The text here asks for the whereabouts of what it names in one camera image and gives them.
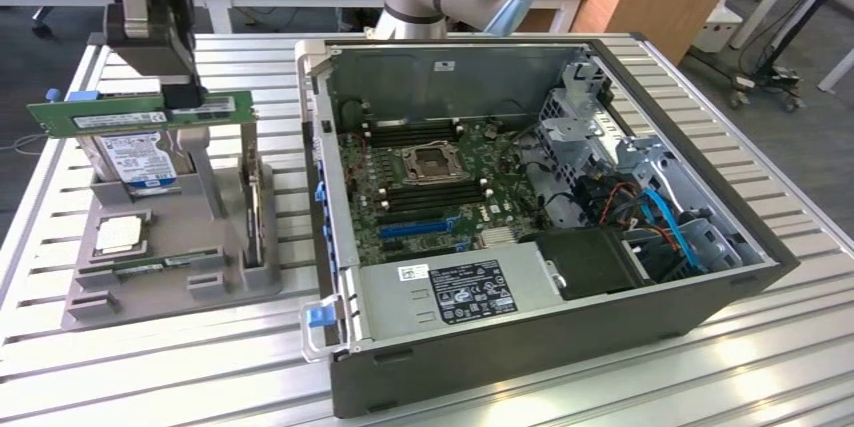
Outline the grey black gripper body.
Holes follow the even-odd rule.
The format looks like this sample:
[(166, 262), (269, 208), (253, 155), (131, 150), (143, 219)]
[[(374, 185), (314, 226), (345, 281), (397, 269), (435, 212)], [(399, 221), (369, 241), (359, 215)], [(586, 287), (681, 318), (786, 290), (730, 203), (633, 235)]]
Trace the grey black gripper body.
[(202, 86), (195, 66), (195, 5), (184, 1), (179, 7), (164, 7), (154, 14), (148, 36), (130, 37), (124, 28), (124, 9), (111, 3), (104, 13), (107, 45), (143, 76), (178, 78), (172, 85)]

